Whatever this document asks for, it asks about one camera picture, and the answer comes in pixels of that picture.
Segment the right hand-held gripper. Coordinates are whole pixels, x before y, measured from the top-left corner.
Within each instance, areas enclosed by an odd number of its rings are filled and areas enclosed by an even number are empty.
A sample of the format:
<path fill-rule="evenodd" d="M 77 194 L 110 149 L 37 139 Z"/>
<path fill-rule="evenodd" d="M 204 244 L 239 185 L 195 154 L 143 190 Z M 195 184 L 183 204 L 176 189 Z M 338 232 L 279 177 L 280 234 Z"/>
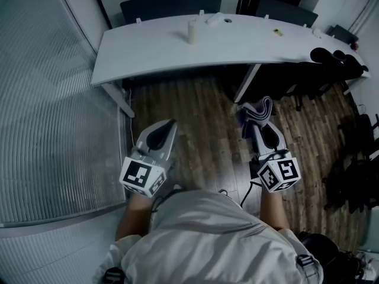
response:
<path fill-rule="evenodd" d="M 269 193 L 289 189 L 301 179 L 297 159 L 287 149 L 284 135 L 272 123 L 266 125 L 266 153 L 260 126 L 252 124 L 252 145 L 261 157 L 250 161 L 250 176 L 253 184 Z"/>

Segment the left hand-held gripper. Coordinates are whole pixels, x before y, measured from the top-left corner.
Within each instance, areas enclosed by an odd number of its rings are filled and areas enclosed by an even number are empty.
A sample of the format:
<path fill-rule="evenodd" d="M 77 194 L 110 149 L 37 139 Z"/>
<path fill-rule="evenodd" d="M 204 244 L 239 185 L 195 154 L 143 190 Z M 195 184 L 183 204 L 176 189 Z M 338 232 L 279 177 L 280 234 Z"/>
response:
<path fill-rule="evenodd" d="M 145 128 L 131 155 L 125 157 L 119 182 L 130 192 L 154 196 L 167 180 L 171 168 L 171 150 L 178 124 L 173 119 L 162 120 Z"/>

